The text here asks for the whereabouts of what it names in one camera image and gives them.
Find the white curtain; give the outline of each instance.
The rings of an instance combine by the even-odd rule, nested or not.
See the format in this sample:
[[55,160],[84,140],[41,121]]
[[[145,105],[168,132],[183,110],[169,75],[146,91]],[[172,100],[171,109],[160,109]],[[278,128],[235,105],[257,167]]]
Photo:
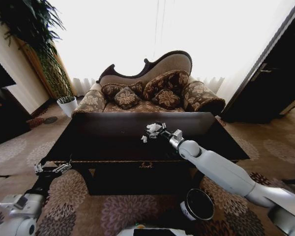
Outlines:
[[193,60],[193,77],[223,77],[221,88],[227,82],[235,91],[295,5],[295,0],[50,2],[66,27],[57,30],[62,41],[56,46],[69,76],[82,85],[111,64],[135,75],[144,58],[184,50]]

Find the sofa armrest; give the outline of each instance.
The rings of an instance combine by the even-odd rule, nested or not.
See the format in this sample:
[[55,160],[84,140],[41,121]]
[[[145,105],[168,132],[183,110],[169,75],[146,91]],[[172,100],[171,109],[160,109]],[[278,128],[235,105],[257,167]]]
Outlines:
[[182,91],[183,108],[187,112],[211,112],[218,115],[225,107],[225,100],[219,98],[201,81],[190,77]]
[[107,100],[101,88],[102,86],[100,84],[94,84],[85,94],[78,107],[73,111],[73,115],[76,113],[103,112]]

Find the dark wooden table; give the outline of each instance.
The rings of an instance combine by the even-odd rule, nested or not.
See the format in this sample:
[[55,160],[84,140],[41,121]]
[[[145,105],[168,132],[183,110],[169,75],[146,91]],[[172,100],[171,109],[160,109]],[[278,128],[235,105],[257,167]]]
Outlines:
[[61,164],[71,156],[91,195],[187,191],[194,166],[165,140],[140,140],[146,125],[156,120],[229,160],[249,159],[211,113],[83,113],[74,116],[45,160]]

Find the carpet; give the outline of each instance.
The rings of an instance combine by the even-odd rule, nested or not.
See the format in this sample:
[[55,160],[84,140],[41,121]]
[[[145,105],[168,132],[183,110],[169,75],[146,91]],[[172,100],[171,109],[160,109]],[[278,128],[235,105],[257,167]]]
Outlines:
[[[40,117],[52,116],[58,120],[0,144],[0,175],[11,175],[0,178],[0,200],[24,193],[35,183],[33,164],[48,153],[70,122],[57,104]],[[295,109],[269,124],[220,122],[250,156],[238,165],[252,179],[295,193],[295,185],[281,181],[295,178]],[[215,214],[195,225],[195,235],[283,235],[267,218],[267,209],[225,192],[206,177],[199,187],[211,196]],[[90,196],[82,177],[70,170],[52,183],[37,235],[114,236],[127,225],[155,221],[178,204],[172,195]],[[5,219],[6,211],[0,208],[0,224]]]

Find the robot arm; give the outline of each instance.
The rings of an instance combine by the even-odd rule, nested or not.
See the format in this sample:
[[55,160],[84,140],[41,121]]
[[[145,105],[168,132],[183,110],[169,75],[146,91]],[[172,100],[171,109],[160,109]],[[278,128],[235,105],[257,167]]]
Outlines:
[[70,163],[44,169],[36,165],[38,179],[34,186],[24,195],[8,195],[0,202],[1,207],[10,210],[10,219],[0,225],[0,236],[34,236],[50,184],[70,168]]
[[214,151],[205,150],[195,141],[185,140],[180,130],[171,133],[164,123],[157,123],[157,130],[146,130],[150,138],[167,139],[182,158],[226,191],[245,197],[256,205],[271,208],[269,217],[273,223],[286,234],[295,236],[295,194],[256,183],[242,167]]

